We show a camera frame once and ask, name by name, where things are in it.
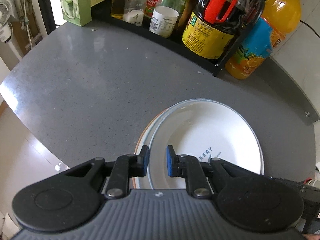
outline yellow label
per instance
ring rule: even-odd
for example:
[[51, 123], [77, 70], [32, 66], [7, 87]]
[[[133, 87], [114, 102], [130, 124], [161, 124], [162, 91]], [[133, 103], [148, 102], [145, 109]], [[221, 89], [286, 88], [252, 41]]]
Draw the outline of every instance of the yellow label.
[[182, 41], [188, 49], [199, 56], [217, 59], [233, 36], [212, 28], [192, 12], [183, 32]]

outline white label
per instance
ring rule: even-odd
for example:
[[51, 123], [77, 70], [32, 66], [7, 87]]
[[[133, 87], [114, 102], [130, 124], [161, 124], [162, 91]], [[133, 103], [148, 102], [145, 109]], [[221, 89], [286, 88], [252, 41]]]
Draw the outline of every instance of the white label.
[[133, 10], [130, 13], [125, 13], [123, 15], [122, 20], [124, 20], [125, 22], [129, 22], [129, 23], [136, 25], [136, 26], [141, 26], [142, 20], [143, 20], [143, 11]]
[[152, 15], [149, 30], [164, 38], [168, 38], [177, 22], [179, 13], [169, 7], [157, 6]]

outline stack of plates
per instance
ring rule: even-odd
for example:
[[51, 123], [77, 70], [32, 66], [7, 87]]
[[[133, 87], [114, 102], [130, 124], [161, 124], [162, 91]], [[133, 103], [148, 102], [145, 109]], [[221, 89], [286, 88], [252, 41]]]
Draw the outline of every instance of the stack of plates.
[[182, 178], [168, 177], [166, 147], [201, 162], [219, 157], [257, 174], [264, 173], [260, 144], [246, 120], [230, 107], [209, 99], [191, 99], [164, 110], [145, 128], [135, 149], [150, 148], [148, 174], [135, 177], [135, 188], [185, 188]]

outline green box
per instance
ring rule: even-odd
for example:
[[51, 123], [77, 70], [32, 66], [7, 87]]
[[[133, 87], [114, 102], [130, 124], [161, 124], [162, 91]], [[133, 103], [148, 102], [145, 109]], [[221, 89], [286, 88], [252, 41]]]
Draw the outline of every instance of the green box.
[[63, 18], [84, 26], [91, 21], [90, 0], [60, 0]]

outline spice rack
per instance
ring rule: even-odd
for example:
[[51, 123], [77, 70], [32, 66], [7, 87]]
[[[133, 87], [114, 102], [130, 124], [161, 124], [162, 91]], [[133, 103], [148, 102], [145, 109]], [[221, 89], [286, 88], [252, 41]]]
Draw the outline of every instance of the spice rack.
[[111, 11], [111, 0], [105, 0], [91, 8], [92, 19], [97, 19], [116, 25], [120, 28], [128, 30], [130, 32], [136, 33], [139, 36], [147, 38], [151, 41], [158, 43], [170, 49], [179, 55], [191, 60], [192, 62], [198, 64], [200, 67], [209, 71], [213, 76], [217, 76], [222, 70], [226, 62], [231, 58], [231, 56], [236, 52], [236, 49], [244, 41], [244, 39], [249, 35], [250, 31], [260, 18], [266, 0], [251, 0], [252, 12], [249, 15], [246, 25], [241, 29], [241, 32], [238, 33], [230, 42], [229, 46], [226, 48], [225, 52], [221, 57], [215, 61], [207, 60], [203, 57], [198, 56], [194, 52], [187, 49], [182, 43], [180, 36], [171, 36], [169, 38], [163, 38], [157, 34], [154, 34], [149, 31], [149, 28], [144, 28], [143, 26], [137, 27], [130, 23], [124, 22], [122, 20], [113, 18], [110, 16]]

